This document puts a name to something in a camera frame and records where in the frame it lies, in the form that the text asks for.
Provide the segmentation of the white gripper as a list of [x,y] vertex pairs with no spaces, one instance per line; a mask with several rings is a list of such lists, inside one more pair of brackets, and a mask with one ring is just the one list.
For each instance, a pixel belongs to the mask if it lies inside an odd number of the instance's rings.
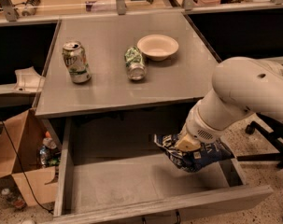
[[199,107],[195,105],[189,112],[185,121],[187,133],[180,133],[175,148],[183,152],[192,152],[201,147],[202,143],[213,143],[223,135],[207,125],[199,114]]

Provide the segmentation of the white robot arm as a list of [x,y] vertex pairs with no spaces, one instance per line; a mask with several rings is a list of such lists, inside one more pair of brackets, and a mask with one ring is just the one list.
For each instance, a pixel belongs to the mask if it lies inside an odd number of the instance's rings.
[[283,123],[283,65],[246,57],[216,66],[212,88],[191,109],[175,148],[195,151],[215,142],[225,129],[253,113]]

